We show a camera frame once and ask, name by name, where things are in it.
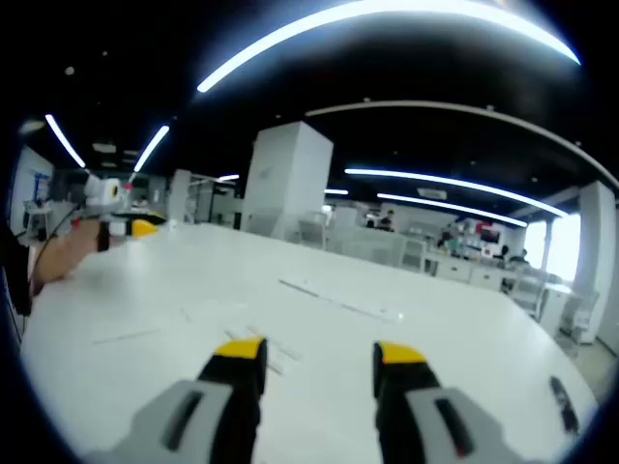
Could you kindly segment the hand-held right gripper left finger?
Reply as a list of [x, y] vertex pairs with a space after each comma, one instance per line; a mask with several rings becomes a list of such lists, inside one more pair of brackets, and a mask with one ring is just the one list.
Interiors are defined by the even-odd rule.
[[266, 338], [226, 342], [196, 379], [176, 382], [140, 408], [114, 448], [84, 461], [250, 463], [266, 374]]

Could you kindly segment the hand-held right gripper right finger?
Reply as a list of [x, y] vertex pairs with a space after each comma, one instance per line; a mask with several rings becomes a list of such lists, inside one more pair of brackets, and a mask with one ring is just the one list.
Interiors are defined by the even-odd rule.
[[442, 386], [417, 350], [373, 344], [375, 427], [384, 463], [522, 463], [488, 411]]

